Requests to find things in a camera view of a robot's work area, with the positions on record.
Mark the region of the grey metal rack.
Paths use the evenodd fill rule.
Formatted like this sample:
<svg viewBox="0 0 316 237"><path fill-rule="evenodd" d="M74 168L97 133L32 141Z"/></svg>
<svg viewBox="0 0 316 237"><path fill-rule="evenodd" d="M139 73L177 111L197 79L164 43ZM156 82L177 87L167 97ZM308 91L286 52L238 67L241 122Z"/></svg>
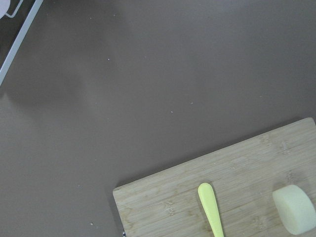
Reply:
<svg viewBox="0 0 316 237"><path fill-rule="evenodd" d="M43 0L0 2L0 81L4 78Z"/></svg>

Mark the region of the yellow plastic knife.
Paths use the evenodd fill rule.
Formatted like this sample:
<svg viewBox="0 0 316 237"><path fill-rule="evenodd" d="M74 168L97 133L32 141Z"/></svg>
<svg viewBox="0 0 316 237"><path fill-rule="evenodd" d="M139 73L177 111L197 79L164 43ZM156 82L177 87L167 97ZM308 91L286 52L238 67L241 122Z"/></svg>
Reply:
<svg viewBox="0 0 316 237"><path fill-rule="evenodd" d="M209 183L198 187L198 196L215 237L224 237L215 192Z"/></svg>

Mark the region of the pale bun piece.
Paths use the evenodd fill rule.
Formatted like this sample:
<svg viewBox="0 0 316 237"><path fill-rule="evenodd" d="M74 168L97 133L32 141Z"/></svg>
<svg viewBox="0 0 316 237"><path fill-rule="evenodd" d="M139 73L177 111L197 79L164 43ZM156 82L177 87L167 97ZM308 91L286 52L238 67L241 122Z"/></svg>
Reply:
<svg viewBox="0 0 316 237"><path fill-rule="evenodd" d="M306 233L316 227L316 209L307 194L296 185L272 192L279 217L292 235Z"/></svg>

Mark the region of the bamboo cutting board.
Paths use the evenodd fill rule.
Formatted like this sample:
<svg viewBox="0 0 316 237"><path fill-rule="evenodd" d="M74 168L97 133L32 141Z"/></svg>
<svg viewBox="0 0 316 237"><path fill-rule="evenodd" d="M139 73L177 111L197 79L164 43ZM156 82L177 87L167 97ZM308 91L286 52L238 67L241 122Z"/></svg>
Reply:
<svg viewBox="0 0 316 237"><path fill-rule="evenodd" d="M198 197L212 185L227 237L287 237L272 193L287 185L316 199L316 124L305 118L117 187L129 237L210 237Z"/></svg>

